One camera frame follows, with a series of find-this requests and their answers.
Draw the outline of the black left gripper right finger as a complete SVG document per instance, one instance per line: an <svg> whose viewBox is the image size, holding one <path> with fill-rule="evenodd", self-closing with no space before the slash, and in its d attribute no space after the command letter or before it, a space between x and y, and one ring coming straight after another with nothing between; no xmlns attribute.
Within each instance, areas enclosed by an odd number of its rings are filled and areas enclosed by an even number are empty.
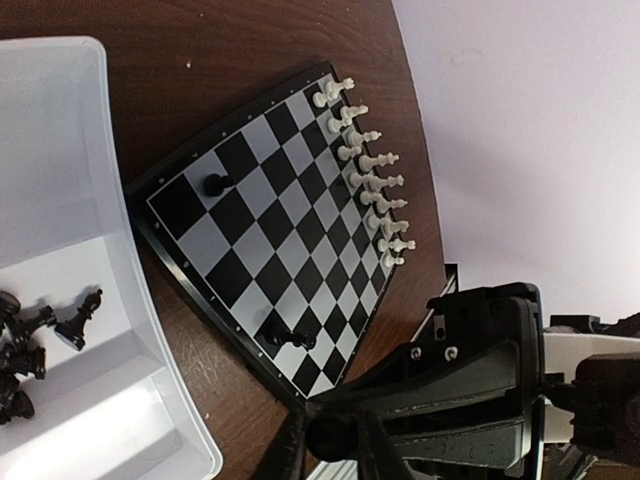
<svg viewBox="0 0 640 480"><path fill-rule="evenodd" d="M363 480L412 480L381 420L371 412L357 416L358 478Z"/></svg>

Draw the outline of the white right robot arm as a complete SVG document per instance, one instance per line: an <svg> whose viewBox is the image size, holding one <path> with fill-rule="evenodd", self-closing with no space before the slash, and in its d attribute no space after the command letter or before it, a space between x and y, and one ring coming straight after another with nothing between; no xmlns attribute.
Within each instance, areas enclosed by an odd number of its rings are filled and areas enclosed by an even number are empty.
<svg viewBox="0 0 640 480"><path fill-rule="evenodd" d="M324 461L355 457L372 416L412 462L538 474L547 443L639 462L639 341L587 331L580 316L542 324L536 286L511 283L436 297L416 340L359 378L313 397L305 435Z"/></svg>

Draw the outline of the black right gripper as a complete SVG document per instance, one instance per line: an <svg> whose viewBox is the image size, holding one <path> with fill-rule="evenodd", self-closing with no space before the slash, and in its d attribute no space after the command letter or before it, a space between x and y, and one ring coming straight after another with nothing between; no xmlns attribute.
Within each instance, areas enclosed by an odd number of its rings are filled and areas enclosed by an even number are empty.
<svg viewBox="0 0 640 480"><path fill-rule="evenodd" d="M319 417L371 412L411 470L538 470L543 342L539 290L511 283L442 298L435 335L397 347L319 394Z"/></svg>

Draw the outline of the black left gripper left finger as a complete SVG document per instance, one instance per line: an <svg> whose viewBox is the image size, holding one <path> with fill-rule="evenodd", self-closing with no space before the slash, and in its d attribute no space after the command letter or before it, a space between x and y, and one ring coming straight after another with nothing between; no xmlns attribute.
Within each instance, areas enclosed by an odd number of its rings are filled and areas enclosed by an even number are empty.
<svg viewBox="0 0 640 480"><path fill-rule="evenodd" d="M306 456L319 439L319 423L308 406L292 408L252 474L255 480L306 478Z"/></svg>

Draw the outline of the black pawn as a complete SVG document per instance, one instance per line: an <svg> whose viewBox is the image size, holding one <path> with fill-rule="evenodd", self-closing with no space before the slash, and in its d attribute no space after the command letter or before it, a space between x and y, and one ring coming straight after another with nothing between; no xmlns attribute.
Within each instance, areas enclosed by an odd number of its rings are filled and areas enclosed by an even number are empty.
<svg viewBox="0 0 640 480"><path fill-rule="evenodd" d="M226 190L235 185L235 180L230 175L213 173L207 175L202 182L203 193L206 197L219 197Z"/></svg>

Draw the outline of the black king piece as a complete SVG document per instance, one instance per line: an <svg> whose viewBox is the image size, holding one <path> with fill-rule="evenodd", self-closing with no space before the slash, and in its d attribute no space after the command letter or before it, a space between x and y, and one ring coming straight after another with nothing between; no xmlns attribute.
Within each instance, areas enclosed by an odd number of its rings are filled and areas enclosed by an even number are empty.
<svg viewBox="0 0 640 480"><path fill-rule="evenodd" d="M286 325L275 321L267 322L264 326L263 337L266 342L274 346L283 346L287 343L295 347L303 347L312 350L316 346L316 337L304 332L294 332Z"/></svg>

